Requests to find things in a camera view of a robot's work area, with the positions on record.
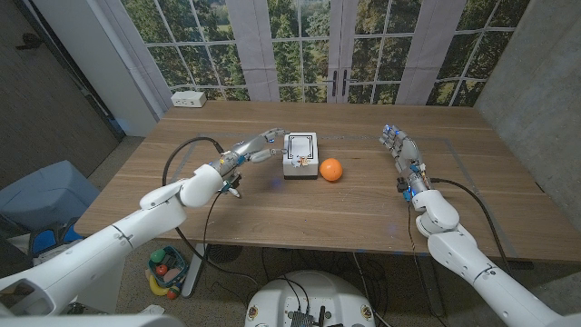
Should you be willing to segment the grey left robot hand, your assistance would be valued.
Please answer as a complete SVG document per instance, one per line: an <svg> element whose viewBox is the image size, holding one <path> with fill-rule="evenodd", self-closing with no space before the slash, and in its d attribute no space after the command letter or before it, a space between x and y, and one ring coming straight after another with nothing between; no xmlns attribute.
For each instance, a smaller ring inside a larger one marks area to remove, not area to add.
<svg viewBox="0 0 581 327"><path fill-rule="evenodd" d="M261 163L278 154L285 154L283 149L267 148L277 137L288 132L282 128L273 128L250 139L235 144L231 150L221 154L221 157L211 163L223 179L234 174L235 170L246 162Z"/></svg>

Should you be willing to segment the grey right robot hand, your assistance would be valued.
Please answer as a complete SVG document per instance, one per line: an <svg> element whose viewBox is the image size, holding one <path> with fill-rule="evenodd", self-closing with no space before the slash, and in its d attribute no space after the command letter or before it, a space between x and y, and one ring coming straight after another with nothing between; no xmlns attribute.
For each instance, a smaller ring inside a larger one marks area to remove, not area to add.
<svg viewBox="0 0 581 327"><path fill-rule="evenodd" d="M379 141L388 149L399 172L397 189L406 202L431 188L417 144L396 125L386 124Z"/></svg>

